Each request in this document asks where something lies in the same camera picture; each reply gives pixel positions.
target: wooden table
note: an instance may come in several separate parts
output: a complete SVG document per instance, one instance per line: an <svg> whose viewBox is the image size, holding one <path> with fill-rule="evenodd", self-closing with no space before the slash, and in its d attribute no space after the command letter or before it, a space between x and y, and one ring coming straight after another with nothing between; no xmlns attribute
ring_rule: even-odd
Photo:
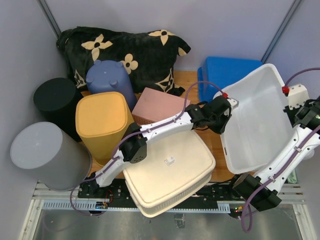
<svg viewBox="0 0 320 240"><path fill-rule="evenodd" d="M174 72L174 83L188 89L189 86L197 81L197 72L196 71L175 71ZM84 96L89 95L89 92L82 92ZM190 93L188 94L188 99L192 104L199 102L198 100L198 87L194 86ZM228 168L225 160L225 155L223 152L220 135L212 132L211 130L206 131L196 131L205 144L208 146L215 158L215 168L212 172L211 181L225 181L234 176ZM92 163L92 168L90 173L100 170L102 167L99 166L94 160ZM124 178L123 173L119 174L117 178Z"/></svg>

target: gray cylinder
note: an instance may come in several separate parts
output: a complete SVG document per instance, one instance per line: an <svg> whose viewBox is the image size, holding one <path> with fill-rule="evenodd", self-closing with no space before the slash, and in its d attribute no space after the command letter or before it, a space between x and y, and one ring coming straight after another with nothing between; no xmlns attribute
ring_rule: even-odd
<svg viewBox="0 0 320 240"><path fill-rule="evenodd" d="M38 122L21 131L11 146L13 163L55 191L77 186L89 174L87 149L51 122Z"/></svg>

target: red connector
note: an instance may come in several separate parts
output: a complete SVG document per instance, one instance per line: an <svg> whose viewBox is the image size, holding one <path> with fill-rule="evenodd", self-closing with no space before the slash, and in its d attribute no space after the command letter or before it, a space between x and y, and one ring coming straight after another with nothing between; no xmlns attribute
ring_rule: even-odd
<svg viewBox="0 0 320 240"><path fill-rule="evenodd" d="M289 87L288 87L288 86L283 86L283 87L282 87L282 92L283 92L284 94L288 94L288 93L289 93Z"/></svg>

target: gray floor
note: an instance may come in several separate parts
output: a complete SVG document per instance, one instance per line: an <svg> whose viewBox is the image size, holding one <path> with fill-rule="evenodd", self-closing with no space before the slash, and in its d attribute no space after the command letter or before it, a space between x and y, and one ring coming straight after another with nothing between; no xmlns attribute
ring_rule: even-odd
<svg viewBox="0 0 320 240"><path fill-rule="evenodd" d="M81 216L73 210L43 210L34 240L301 240L291 205L259 212L253 228L244 233L239 220L227 214L186 213L184 226L174 213L154 218L140 212L106 212L100 217ZM51 230L44 230L42 221Z"/></svg>

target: black pillow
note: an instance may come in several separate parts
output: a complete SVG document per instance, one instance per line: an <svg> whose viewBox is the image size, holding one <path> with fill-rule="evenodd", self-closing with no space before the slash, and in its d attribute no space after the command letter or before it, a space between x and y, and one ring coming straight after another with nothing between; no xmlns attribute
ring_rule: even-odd
<svg viewBox="0 0 320 240"><path fill-rule="evenodd" d="M185 91L174 84L174 63L190 47L167 30L128 33L77 27L62 32L56 46L64 53L68 78L81 91L88 89L86 74L95 60L122 61L135 93L146 87L176 96Z"/></svg>

